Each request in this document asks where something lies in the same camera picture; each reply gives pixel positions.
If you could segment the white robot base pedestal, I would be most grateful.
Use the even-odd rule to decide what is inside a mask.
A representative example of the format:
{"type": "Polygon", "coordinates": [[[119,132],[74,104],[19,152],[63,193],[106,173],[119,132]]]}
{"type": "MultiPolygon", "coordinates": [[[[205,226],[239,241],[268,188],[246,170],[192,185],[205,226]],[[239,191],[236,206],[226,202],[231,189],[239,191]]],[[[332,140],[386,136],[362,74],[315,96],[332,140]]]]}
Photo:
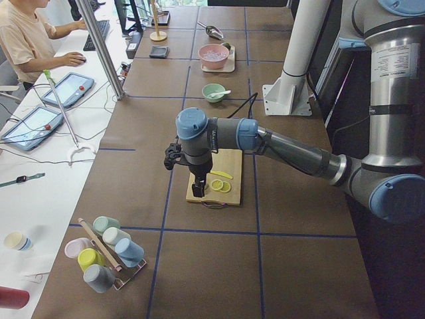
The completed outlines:
{"type": "Polygon", "coordinates": [[[262,87],[267,116],[312,115],[307,72],[329,4],[330,0],[299,2],[281,76],[262,87]]]}

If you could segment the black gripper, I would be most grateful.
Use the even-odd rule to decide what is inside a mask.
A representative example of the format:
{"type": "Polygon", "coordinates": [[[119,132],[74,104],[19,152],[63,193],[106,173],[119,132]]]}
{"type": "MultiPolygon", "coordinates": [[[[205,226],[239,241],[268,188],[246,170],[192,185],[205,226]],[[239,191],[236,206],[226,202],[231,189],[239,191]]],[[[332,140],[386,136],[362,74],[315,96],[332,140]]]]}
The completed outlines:
{"type": "Polygon", "coordinates": [[[193,196],[201,198],[205,196],[205,185],[207,182],[207,174],[213,167],[213,160],[209,159],[202,164],[191,164],[189,171],[195,176],[195,182],[192,184],[193,196]]]}

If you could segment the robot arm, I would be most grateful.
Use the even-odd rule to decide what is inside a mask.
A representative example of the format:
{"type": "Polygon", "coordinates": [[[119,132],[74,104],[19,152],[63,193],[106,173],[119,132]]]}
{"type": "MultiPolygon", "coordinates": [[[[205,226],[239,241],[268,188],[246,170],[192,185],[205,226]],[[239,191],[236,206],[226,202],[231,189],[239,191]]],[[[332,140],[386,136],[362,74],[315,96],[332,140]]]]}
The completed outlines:
{"type": "Polygon", "coordinates": [[[363,159],[333,155],[282,136],[248,118],[209,118],[198,108],[176,118],[177,140],[164,164],[185,165],[192,192],[202,197],[212,155],[220,149],[252,150],[341,188],[391,223],[424,214],[422,161],[414,153],[414,106],[424,42],[423,1],[344,1],[341,48],[371,49],[369,153],[363,159]]]}

